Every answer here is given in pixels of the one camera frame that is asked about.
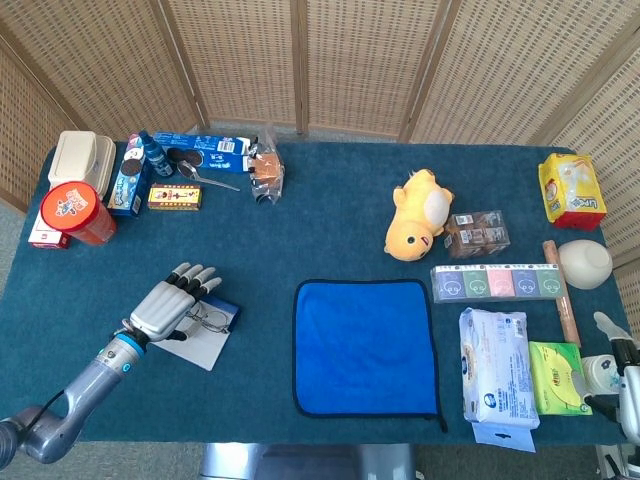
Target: red plastic jar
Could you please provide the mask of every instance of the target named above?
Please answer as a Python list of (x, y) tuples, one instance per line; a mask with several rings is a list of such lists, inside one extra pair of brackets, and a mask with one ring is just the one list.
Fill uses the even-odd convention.
[(116, 232), (116, 222), (91, 185), (66, 182), (45, 195), (40, 204), (44, 222), (89, 245), (102, 245)]

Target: toy figurine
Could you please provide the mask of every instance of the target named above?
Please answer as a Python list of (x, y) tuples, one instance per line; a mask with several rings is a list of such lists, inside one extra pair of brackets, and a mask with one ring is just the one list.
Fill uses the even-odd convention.
[(419, 260), (431, 250), (449, 217), (453, 194), (436, 183), (429, 170), (414, 173), (404, 187), (393, 190), (396, 214), (389, 225), (384, 251), (405, 262)]

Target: metal stand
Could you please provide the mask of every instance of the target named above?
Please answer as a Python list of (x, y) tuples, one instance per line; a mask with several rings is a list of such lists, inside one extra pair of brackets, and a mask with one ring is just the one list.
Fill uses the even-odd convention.
[[(271, 462), (270, 474), (260, 470), (263, 460)], [(331, 472), (332, 464), (335, 474)], [(300, 472), (300, 480), (308, 478), (340, 478), (349, 480), (415, 479), (413, 445), (355, 445), (345, 447), (309, 447), (261, 445), (257, 443), (208, 443), (200, 465), (199, 480), (259, 480), (282, 478), (274, 474), (274, 465), (287, 472)], [(322, 476), (311, 477), (322, 470)]]

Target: wicker panel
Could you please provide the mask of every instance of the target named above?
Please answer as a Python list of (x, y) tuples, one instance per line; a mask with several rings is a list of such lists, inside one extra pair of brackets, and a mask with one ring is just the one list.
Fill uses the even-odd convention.
[(640, 249), (640, 49), (554, 140), (593, 155), (614, 256)]
[(295, 123), (288, 0), (169, 0), (213, 119)]
[(117, 139), (196, 124), (147, 2), (1, 2), (0, 16), (97, 133)]
[(637, 8), (463, 2), (412, 141), (526, 143)]
[(615, 274), (631, 333), (640, 339), (640, 271), (624, 275)]
[(310, 125), (398, 134), (438, 2), (307, 5)]
[(31, 201), (42, 163), (62, 130), (73, 125), (0, 49), (0, 189)]

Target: blue microfiber towel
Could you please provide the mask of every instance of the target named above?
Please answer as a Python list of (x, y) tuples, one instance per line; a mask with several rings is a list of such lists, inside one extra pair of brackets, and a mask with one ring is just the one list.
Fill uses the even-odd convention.
[(310, 280), (294, 307), (295, 397), (309, 415), (441, 420), (425, 286)]

